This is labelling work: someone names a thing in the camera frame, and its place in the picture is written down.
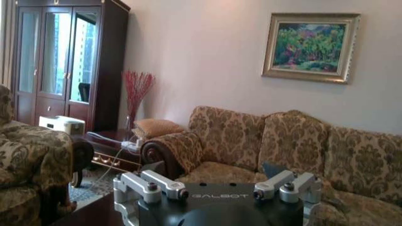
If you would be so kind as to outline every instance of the white box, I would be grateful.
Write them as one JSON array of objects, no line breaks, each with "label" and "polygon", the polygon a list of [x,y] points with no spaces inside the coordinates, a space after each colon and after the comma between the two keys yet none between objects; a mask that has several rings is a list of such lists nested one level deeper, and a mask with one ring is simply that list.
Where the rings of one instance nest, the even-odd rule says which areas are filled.
[{"label": "white box", "polygon": [[84,135],[85,121],[65,116],[40,116],[39,126],[56,131],[63,131],[69,135]]}]

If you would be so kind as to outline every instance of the painting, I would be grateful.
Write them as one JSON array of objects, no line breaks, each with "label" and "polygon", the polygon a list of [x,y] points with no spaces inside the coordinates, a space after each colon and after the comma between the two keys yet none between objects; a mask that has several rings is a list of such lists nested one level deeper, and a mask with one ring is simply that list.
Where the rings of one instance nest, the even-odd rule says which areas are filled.
[{"label": "painting", "polygon": [[359,14],[272,14],[263,76],[347,83]]}]

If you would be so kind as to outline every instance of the floor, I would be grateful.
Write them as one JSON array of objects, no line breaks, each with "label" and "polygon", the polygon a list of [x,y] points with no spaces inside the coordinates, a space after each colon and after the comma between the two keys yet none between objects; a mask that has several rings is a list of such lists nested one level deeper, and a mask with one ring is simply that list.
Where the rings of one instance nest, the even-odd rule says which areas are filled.
[{"label": "floor", "polygon": [[101,180],[99,180],[107,169],[107,167],[95,167],[91,170],[83,170],[81,186],[73,188],[69,185],[69,200],[76,201],[76,209],[83,208],[113,191],[113,178],[120,172],[109,170]]}]

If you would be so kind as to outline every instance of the sofa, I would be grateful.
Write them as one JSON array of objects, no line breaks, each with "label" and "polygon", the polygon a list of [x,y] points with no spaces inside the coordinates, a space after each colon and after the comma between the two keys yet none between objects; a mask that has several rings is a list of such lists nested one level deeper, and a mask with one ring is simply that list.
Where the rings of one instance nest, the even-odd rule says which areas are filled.
[{"label": "sofa", "polygon": [[63,132],[13,121],[11,97],[0,86],[0,225],[48,225],[76,208],[68,183],[93,149]]},{"label": "sofa", "polygon": [[323,181],[316,225],[402,225],[402,137],[331,126],[299,111],[194,109],[188,131],[141,146],[147,164],[192,183],[266,181],[268,162]]}]

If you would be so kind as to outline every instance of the sofa backrest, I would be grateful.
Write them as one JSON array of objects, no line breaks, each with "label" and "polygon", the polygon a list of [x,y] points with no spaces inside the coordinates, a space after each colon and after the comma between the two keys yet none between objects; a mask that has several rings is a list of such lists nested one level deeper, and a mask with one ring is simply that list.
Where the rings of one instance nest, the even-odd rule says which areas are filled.
[{"label": "sofa backrest", "polygon": [[264,133],[258,157],[262,164],[286,166],[290,170],[323,175],[323,151],[328,138],[328,125],[292,110],[274,113],[264,119]]},{"label": "sofa backrest", "polygon": [[13,119],[11,100],[11,90],[5,86],[0,85],[0,126],[11,122]]},{"label": "sofa backrest", "polygon": [[196,107],[188,128],[200,138],[202,161],[256,170],[263,127],[263,117],[214,107]]},{"label": "sofa backrest", "polygon": [[335,189],[402,206],[402,137],[331,127],[324,178]]}]

